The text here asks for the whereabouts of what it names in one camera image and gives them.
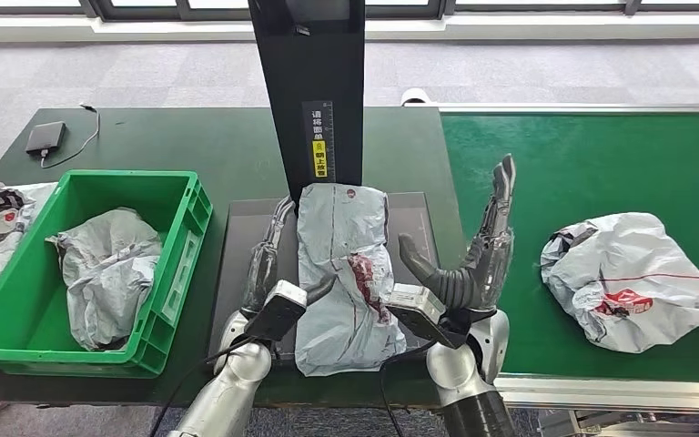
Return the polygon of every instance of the green plastic crate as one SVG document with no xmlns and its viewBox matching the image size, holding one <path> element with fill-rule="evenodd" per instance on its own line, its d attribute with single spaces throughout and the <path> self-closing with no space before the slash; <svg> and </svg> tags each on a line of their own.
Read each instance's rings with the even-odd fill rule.
<svg viewBox="0 0 699 437">
<path fill-rule="evenodd" d="M 55 247 L 44 241 L 118 207 L 162 238 L 154 286 L 121 351 L 86 351 L 71 336 Z M 64 174 L 0 276 L 0 369 L 24 375 L 154 378 L 165 368 L 210 205 L 191 171 L 72 170 Z"/>
</svg>

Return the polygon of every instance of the gray carpet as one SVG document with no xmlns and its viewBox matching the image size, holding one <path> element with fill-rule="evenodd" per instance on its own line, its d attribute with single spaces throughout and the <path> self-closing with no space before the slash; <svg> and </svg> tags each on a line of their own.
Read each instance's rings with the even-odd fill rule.
<svg viewBox="0 0 699 437">
<path fill-rule="evenodd" d="M 481 46 L 368 44 L 365 102 L 398 105 L 409 87 L 441 102 L 699 103 L 699 44 Z M 40 107 L 249 107 L 268 98 L 252 44 L 0 46 L 0 157 Z M 171 411 L 166 426 L 181 410 Z M 445 435 L 429 412 L 397 412 L 406 435 Z M 0 436 L 145 435 L 155 409 L 0 413 Z M 534 411 L 517 410 L 521 436 Z M 384 411 L 256 410 L 248 436 L 391 436 Z"/>
</svg>

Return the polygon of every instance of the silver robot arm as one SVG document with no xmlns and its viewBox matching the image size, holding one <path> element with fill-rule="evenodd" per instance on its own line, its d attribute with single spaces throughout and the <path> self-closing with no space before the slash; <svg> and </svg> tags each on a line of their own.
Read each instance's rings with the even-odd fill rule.
<svg viewBox="0 0 699 437">
<path fill-rule="evenodd" d="M 241 436 L 256 390 L 271 367 L 269 349 L 261 342 L 252 341 L 232 351 L 167 437 Z"/>
<path fill-rule="evenodd" d="M 307 310 L 333 288 L 335 275 L 307 290 L 280 280 L 250 319 L 235 311 L 224 325 L 218 350 L 247 343 L 216 361 L 216 376 L 191 403 L 168 437 L 239 437 L 245 431 L 256 390 L 272 367 L 269 345 L 280 341 Z"/>
<path fill-rule="evenodd" d="M 481 227 L 458 269 L 436 269 L 399 235 L 400 258 L 423 287 L 396 284 L 388 308 L 414 334 L 437 340 L 427 369 L 451 437 L 506 437 L 515 432 L 494 387 L 508 347 L 507 315 L 497 309 L 512 256 L 509 227 L 515 164 L 494 169 Z"/>
</svg>

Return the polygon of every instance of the black cable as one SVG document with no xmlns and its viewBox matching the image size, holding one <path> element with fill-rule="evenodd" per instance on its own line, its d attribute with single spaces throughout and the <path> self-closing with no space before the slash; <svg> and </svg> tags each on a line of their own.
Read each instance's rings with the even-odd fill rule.
<svg viewBox="0 0 699 437">
<path fill-rule="evenodd" d="M 82 153 L 82 152 L 84 151 L 86 145 L 89 144 L 90 141 L 92 141 L 93 139 L 95 139 L 95 137 L 97 137 L 97 136 L 100 134 L 100 112 L 98 112 L 97 109 L 95 109 L 94 107 L 91 107 L 90 105 L 81 104 L 80 106 L 81 106 L 82 108 L 84 108 L 85 110 L 90 111 L 90 112 L 94 112 L 94 113 L 96 114 L 96 118 L 95 118 L 95 132 L 93 132 L 92 135 L 90 135 L 89 138 L 86 139 L 86 141 L 82 144 L 82 147 L 80 147 L 76 152 L 74 152 L 73 155 L 71 155 L 70 157 L 66 157 L 66 158 L 60 159 L 59 161 L 54 162 L 54 163 L 52 163 L 52 164 L 50 164 L 50 165 L 48 165 L 48 166 L 45 166 L 45 165 L 44 165 L 44 160 L 46 159 L 46 155 L 47 155 L 49 152 L 48 152 L 47 149 L 42 150 L 42 151 L 41 151 L 41 164 L 40 164 L 40 165 L 41 165 L 41 168 L 52 168 L 52 167 L 55 167 L 55 166 L 59 166 L 60 164 L 63 164 L 64 162 L 68 162 L 68 161 L 70 161 L 70 160 L 73 159 L 73 158 L 76 158 L 76 156 L 78 156 L 78 154 L 80 154 L 80 153 Z"/>
<path fill-rule="evenodd" d="M 189 375 L 194 373 L 194 371 L 205 364 L 208 364 L 209 362 L 212 362 L 213 360 L 217 360 L 218 358 L 232 352 L 233 350 L 237 348 L 241 348 L 242 346 L 245 346 L 246 344 L 250 343 L 253 341 L 253 337 L 248 337 L 244 339 L 243 341 L 239 343 L 235 343 L 234 345 L 224 349 L 223 351 L 216 352 L 206 358 L 203 358 L 202 361 L 198 362 L 197 364 L 191 366 L 186 373 L 178 380 L 178 384 L 176 385 L 176 388 L 173 390 L 172 393 L 170 393 L 170 397 L 167 398 L 167 401 L 165 402 L 165 405 L 162 406 L 162 411 L 159 412 L 159 415 L 157 416 L 157 421 L 154 422 L 154 426 L 151 427 L 151 432 L 148 434 L 148 437 L 156 437 L 157 435 L 157 430 L 159 429 L 159 424 L 162 422 L 162 419 L 165 418 L 165 414 L 167 413 L 167 409 L 170 408 L 170 404 L 173 402 L 173 399 L 176 397 L 178 390 L 181 388 L 181 385 L 186 381 L 186 378 L 188 378 Z"/>
<path fill-rule="evenodd" d="M 401 354 L 393 355 L 389 357 L 387 360 L 385 360 L 379 367 L 379 388 L 381 390 L 381 398 L 384 401 L 384 407 L 387 409 L 387 414 L 390 416 L 392 426 L 395 427 L 395 432 L 398 434 L 398 437 L 403 437 L 403 431 L 400 429 L 400 425 L 398 425 L 398 419 L 395 418 L 395 414 L 392 413 L 390 402 L 387 400 L 387 393 L 384 391 L 384 371 L 385 369 L 387 369 L 388 364 L 419 355 L 427 349 L 431 348 L 432 345 L 434 345 L 435 343 L 437 343 L 437 341 L 431 340 L 417 349 L 412 349 L 411 351 L 405 351 Z"/>
</svg>

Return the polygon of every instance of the yellow label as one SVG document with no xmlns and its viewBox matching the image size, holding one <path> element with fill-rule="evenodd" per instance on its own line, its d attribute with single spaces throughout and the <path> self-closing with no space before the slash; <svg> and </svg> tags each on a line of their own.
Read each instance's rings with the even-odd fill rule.
<svg viewBox="0 0 699 437">
<path fill-rule="evenodd" d="M 326 160 L 325 141 L 312 141 L 312 157 L 315 161 L 315 176 L 327 178 L 328 161 Z"/>
</svg>

